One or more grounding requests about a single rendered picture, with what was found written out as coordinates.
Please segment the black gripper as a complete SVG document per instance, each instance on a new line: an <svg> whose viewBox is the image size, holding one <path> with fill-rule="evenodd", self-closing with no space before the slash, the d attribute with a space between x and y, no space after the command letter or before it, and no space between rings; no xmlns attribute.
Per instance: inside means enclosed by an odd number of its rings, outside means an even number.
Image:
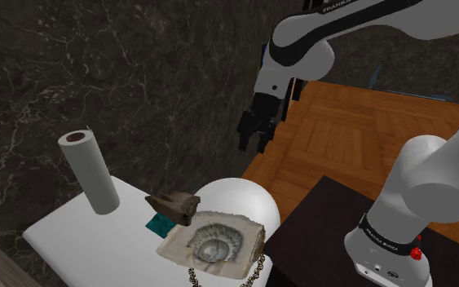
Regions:
<svg viewBox="0 0 459 287"><path fill-rule="evenodd" d="M249 138L254 133L254 126L258 124L256 133L259 134L258 153L264 153L267 144L273 140L281 100L274 95L255 93L251 105L251 112L244 111L236 131L240 136L238 148L245 151L249 144Z"/></svg>

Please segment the brown rock-shaped object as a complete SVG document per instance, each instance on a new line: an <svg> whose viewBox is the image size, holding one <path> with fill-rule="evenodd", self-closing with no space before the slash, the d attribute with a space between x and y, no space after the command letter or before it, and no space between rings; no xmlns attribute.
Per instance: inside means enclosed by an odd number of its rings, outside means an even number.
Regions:
<svg viewBox="0 0 459 287"><path fill-rule="evenodd" d="M172 222L189 226L201 198L186 192L172 192L169 195L146 196L146 202L158 213Z"/></svg>

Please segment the dark robot stand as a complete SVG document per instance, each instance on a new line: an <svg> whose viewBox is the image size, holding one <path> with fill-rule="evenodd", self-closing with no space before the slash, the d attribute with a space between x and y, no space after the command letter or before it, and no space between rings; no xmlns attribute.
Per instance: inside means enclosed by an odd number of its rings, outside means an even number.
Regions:
<svg viewBox="0 0 459 287"><path fill-rule="evenodd" d="M266 287L380 287L363 278L344 247L373 201L323 177L265 244L273 267ZM421 250L434 287L459 287L459 244L428 227Z"/></svg>

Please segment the teal flat object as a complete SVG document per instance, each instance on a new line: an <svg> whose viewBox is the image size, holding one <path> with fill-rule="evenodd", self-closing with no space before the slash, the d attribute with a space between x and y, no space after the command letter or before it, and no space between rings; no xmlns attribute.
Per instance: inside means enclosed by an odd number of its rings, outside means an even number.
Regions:
<svg viewBox="0 0 459 287"><path fill-rule="evenodd" d="M176 226L176 223L168 219L166 216L156 213L152 219L145 225L147 229L154 232L159 237L165 239L168 232Z"/></svg>

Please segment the white paper towel roll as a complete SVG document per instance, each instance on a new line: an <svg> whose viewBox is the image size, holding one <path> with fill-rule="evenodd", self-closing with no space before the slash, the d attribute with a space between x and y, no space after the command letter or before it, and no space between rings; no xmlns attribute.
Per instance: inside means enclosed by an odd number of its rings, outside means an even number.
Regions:
<svg viewBox="0 0 459 287"><path fill-rule="evenodd" d="M112 213L120 205L117 190L91 130L75 130L58 139L58 145L93 211Z"/></svg>

